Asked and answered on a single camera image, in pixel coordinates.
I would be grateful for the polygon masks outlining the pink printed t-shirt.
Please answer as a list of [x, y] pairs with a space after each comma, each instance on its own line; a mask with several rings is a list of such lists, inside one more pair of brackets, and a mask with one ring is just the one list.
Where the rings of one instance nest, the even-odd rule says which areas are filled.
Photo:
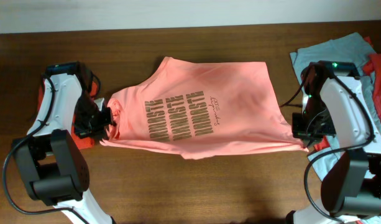
[[191, 63], [166, 57], [146, 81], [114, 93], [102, 145], [185, 159], [301, 151], [265, 62]]

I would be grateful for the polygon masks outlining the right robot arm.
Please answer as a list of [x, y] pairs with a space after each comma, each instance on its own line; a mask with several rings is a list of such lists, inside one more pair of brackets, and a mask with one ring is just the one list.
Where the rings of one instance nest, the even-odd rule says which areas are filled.
[[[381, 216], [381, 135], [362, 94], [356, 66], [346, 62], [311, 62], [301, 73], [302, 111], [292, 115], [293, 137], [306, 147], [325, 136], [339, 147], [319, 152], [306, 166], [303, 184], [310, 206], [291, 211], [286, 223], [346, 223]], [[313, 164], [340, 155], [321, 183], [321, 199], [308, 192]]]

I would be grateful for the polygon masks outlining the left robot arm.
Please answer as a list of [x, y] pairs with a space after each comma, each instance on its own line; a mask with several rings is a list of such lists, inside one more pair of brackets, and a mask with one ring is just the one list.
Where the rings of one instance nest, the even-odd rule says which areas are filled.
[[104, 98], [95, 98], [100, 80], [82, 62], [49, 65], [44, 95], [27, 135], [12, 142], [2, 171], [16, 162], [27, 194], [48, 208], [38, 213], [64, 213], [72, 223], [114, 223], [90, 191], [88, 165], [74, 138], [102, 139], [114, 124]]

